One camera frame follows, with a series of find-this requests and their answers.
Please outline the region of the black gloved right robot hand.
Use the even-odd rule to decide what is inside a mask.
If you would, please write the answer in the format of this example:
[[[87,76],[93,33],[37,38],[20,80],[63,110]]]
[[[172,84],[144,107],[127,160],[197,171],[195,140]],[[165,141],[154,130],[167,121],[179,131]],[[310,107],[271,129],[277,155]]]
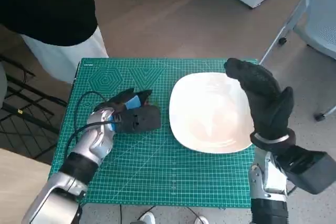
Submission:
[[[255,132],[267,140],[287,135],[294,105],[293,89],[281,90],[272,73],[261,65],[229,58],[224,68],[247,95]]]

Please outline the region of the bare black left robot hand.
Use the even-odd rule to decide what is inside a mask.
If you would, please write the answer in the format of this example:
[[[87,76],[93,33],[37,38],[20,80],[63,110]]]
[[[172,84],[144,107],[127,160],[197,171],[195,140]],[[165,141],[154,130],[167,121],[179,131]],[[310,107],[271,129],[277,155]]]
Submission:
[[[148,98],[151,94],[151,89],[135,92],[134,88],[128,88],[108,101],[98,104],[94,108],[94,112],[106,108],[113,108],[114,113],[116,114],[125,110],[139,108],[148,103]]]

